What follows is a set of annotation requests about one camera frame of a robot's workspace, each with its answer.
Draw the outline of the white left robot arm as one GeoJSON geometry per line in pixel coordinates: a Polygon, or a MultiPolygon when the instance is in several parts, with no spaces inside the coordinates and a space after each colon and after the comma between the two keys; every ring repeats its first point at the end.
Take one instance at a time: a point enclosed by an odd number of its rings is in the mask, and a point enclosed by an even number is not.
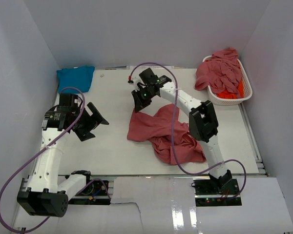
{"type": "Polygon", "coordinates": [[[100,124],[108,122],[92,102],[85,103],[77,94],[60,94],[58,105],[49,109],[42,122],[42,150],[32,177],[24,190],[19,191],[17,202],[29,215],[63,217],[72,197],[93,190],[91,173],[74,171],[58,184],[63,150],[71,132],[80,141],[94,138],[91,133],[100,124]]]}

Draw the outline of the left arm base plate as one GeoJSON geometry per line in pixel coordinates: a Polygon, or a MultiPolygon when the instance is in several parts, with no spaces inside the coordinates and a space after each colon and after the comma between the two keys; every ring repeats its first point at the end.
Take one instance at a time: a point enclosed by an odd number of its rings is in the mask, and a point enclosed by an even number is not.
{"type": "Polygon", "coordinates": [[[109,181],[103,180],[94,181],[83,192],[74,196],[69,200],[68,204],[71,205],[110,205],[108,195],[112,197],[112,192],[109,190],[109,181]]]}

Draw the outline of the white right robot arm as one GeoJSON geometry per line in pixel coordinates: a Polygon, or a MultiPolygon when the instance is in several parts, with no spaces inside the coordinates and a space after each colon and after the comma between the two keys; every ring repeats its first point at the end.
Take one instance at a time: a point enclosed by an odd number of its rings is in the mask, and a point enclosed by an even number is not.
{"type": "Polygon", "coordinates": [[[211,190],[220,195],[229,187],[232,175],[221,153],[218,143],[218,120],[213,103],[200,101],[179,89],[175,77],[170,79],[154,74],[147,68],[138,78],[128,77],[128,83],[134,85],[131,92],[134,98],[134,110],[138,112],[152,102],[155,96],[174,104],[173,115],[179,108],[188,116],[189,134],[199,142],[208,164],[208,174],[211,180],[211,190]]]}

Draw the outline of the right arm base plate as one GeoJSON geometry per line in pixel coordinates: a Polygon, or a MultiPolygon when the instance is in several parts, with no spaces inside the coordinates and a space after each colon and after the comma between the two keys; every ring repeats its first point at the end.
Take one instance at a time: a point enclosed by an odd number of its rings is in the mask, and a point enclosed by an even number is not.
{"type": "Polygon", "coordinates": [[[240,195],[232,198],[240,192],[238,182],[232,179],[224,189],[219,189],[217,185],[209,179],[197,179],[191,183],[195,191],[196,207],[226,207],[241,206],[240,195]]]}

